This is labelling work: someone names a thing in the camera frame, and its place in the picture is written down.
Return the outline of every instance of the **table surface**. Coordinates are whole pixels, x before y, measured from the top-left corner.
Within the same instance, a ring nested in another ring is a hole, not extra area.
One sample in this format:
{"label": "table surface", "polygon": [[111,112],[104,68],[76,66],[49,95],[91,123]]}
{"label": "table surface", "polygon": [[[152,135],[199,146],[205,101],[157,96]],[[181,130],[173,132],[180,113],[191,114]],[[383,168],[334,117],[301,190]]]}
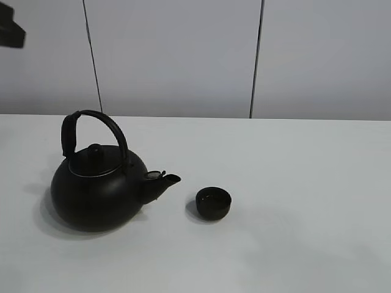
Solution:
{"label": "table surface", "polygon": [[[83,234],[48,204],[61,116],[0,115],[0,292],[391,292],[391,122],[115,117],[183,180],[125,226]],[[82,117],[80,150],[115,144]],[[219,186],[230,213],[204,222]]]}

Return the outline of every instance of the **black object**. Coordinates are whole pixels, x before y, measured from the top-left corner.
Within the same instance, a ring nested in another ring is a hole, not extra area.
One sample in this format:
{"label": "black object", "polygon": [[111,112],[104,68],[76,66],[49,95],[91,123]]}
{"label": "black object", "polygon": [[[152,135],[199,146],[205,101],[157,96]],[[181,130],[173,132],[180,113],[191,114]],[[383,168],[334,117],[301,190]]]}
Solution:
{"label": "black object", "polygon": [[0,46],[23,48],[26,32],[13,22],[14,10],[0,2]]}
{"label": "black object", "polygon": [[[76,122],[81,115],[95,117],[107,125],[118,146],[95,143],[75,153]],[[61,144],[65,159],[52,180],[52,201],[58,215],[79,230],[114,228],[181,181],[177,175],[148,172],[142,160],[128,150],[119,126],[101,112],[82,110],[66,116]]]}
{"label": "black object", "polygon": [[212,221],[224,218],[228,214],[232,202],[230,194],[218,187],[201,189],[195,198],[200,215]]}

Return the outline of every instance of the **white wall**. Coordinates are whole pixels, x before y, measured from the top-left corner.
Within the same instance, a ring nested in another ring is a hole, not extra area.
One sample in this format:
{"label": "white wall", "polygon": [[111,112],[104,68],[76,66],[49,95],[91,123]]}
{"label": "white wall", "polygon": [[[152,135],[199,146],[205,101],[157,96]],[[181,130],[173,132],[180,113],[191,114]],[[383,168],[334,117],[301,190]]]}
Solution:
{"label": "white wall", "polygon": [[391,119],[391,1],[266,0],[254,117]]}
{"label": "white wall", "polygon": [[87,0],[103,109],[248,117],[260,0]]}
{"label": "white wall", "polygon": [[23,49],[0,47],[0,113],[98,109],[80,0],[1,0],[26,31]]}

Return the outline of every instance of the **black teapot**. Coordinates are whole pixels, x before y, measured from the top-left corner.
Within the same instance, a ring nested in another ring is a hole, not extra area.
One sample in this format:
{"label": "black teapot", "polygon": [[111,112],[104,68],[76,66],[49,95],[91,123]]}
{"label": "black teapot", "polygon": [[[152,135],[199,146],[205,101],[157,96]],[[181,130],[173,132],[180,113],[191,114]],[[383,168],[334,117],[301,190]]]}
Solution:
{"label": "black teapot", "polygon": [[[95,143],[75,153],[76,122],[81,115],[107,125],[118,146]],[[54,174],[51,198],[58,215],[79,230],[115,228],[181,180],[165,172],[148,172],[142,160],[128,150],[119,126],[101,112],[82,110],[66,116],[61,144],[65,159]]]}

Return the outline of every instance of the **teapot handle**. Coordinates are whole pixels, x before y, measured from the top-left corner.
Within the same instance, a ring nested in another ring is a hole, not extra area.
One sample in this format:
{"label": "teapot handle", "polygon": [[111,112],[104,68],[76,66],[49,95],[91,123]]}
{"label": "teapot handle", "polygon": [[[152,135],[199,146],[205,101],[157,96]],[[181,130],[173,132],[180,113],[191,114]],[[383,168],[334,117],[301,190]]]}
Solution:
{"label": "teapot handle", "polygon": [[76,122],[81,115],[91,116],[102,121],[113,133],[120,147],[122,162],[128,163],[128,144],[122,130],[116,122],[104,113],[94,110],[82,110],[65,117],[61,126],[62,154],[69,158],[75,153],[76,148]]}

